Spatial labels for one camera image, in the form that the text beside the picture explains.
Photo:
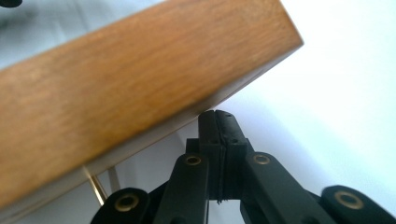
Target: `black linkage arm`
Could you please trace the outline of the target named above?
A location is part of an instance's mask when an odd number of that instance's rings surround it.
[[[253,150],[232,114],[206,111],[198,122],[199,138],[187,140],[168,182],[150,194],[113,193],[92,224],[205,224],[209,200],[240,200],[249,224],[396,224],[354,189],[329,187],[321,197],[303,189],[275,157]]]

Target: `black plastic part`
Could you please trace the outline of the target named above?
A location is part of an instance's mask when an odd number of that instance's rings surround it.
[[[242,196],[242,165],[248,151],[248,140],[242,133],[235,117],[217,110],[220,139],[225,146],[223,199],[240,199]]]
[[[269,223],[335,223],[273,156],[248,153],[245,175],[242,201],[256,201]]]
[[[308,194],[311,195],[311,197],[315,200],[315,202],[320,203],[320,197],[318,195],[314,194],[309,190],[307,190],[306,192],[308,192]]]
[[[158,207],[160,206],[161,199],[163,198],[163,193],[165,192],[166,186],[168,182],[166,181],[158,188],[153,190],[148,194],[149,196],[149,205],[144,217],[144,224],[152,223],[155,216],[157,215]]]
[[[91,224],[140,224],[143,223],[148,206],[149,195],[145,191],[121,189],[107,198]]]
[[[332,186],[322,191],[320,204],[338,223],[395,224],[396,219],[359,191]]]
[[[186,141],[186,153],[199,153],[199,139],[188,138]]]
[[[18,7],[22,0],[0,0],[0,7]]]
[[[221,202],[223,198],[225,147],[221,144],[215,111],[206,111],[198,117],[198,132],[199,153],[206,155],[209,159],[209,199]]]
[[[195,153],[177,159],[153,223],[207,223],[208,165],[205,156]]]
[[[264,213],[258,206],[250,205],[241,201],[240,210],[246,224],[269,224]]]

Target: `white surface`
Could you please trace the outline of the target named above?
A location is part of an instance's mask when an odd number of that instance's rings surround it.
[[[283,3],[305,45],[218,108],[235,114],[254,148],[276,156],[305,188],[320,194],[326,186],[347,185],[396,216],[396,2]],[[133,1],[45,0],[0,8],[0,67],[135,8]],[[159,185],[186,137],[196,137],[196,123],[119,165],[121,186]],[[162,160],[156,148],[165,146],[174,150]],[[149,162],[153,155],[161,162]],[[87,223],[95,203],[89,188],[81,186],[19,223]],[[242,222],[235,202],[211,204],[210,218],[211,223]]]

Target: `wooden plank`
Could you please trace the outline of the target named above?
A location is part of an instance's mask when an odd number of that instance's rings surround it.
[[[178,129],[301,45],[277,0],[173,0],[0,71],[0,220]]]

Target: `brass insert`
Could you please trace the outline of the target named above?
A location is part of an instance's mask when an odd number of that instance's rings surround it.
[[[186,164],[188,165],[198,165],[199,163],[201,163],[201,158],[196,157],[196,156],[189,156],[186,160],[185,160]]]
[[[364,206],[364,203],[358,196],[347,191],[339,190],[334,193],[334,197],[337,202],[351,209],[362,209]]]
[[[264,155],[254,155],[253,160],[256,163],[261,164],[261,165],[268,164],[271,161],[268,157],[266,157]]]
[[[139,198],[133,193],[127,193],[119,197],[114,206],[119,212],[128,212],[136,208],[138,204]]]

